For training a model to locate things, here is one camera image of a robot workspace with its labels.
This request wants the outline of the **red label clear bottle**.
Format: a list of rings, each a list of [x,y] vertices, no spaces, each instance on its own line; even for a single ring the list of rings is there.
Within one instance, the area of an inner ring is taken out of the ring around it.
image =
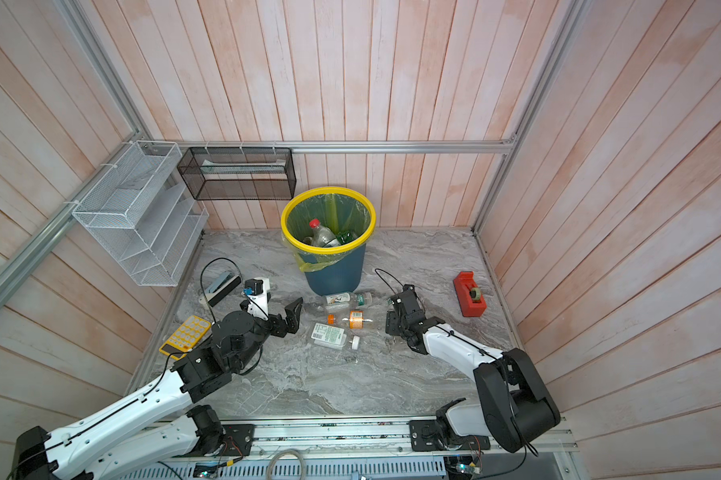
[[[330,228],[321,224],[318,218],[310,221],[310,229],[312,230],[312,235],[304,238],[304,244],[317,248],[332,248],[342,245],[336,239],[336,234],[334,234]]]

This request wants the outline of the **green plastic bottle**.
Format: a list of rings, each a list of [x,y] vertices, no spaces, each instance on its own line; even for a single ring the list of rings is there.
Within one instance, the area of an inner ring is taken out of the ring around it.
[[[346,245],[356,241],[356,239],[358,239],[358,234],[352,230],[344,230],[336,234],[336,239],[340,242],[340,244]]]

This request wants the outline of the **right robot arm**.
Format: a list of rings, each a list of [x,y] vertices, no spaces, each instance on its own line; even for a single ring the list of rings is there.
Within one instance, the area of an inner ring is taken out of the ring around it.
[[[476,388],[476,402],[453,400],[437,410],[430,434],[420,434],[421,439],[446,447],[491,437],[514,453],[530,449],[533,440],[560,424],[559,409],[526,352],[488,347],[427,316],[411,284],[390,303],[387,334],[405,340],[415,353],[449,364]]]

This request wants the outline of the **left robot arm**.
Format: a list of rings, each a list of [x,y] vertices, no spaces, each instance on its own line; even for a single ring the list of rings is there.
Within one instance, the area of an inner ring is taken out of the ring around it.
[[[202,399],[258,366],[264,342],[298,332],[304,300],[284,313],[234,311],[210,336],[140,390],[66,427],[16,440],[12,479],[116,479],[174,456],[224,447],[226,430]]]

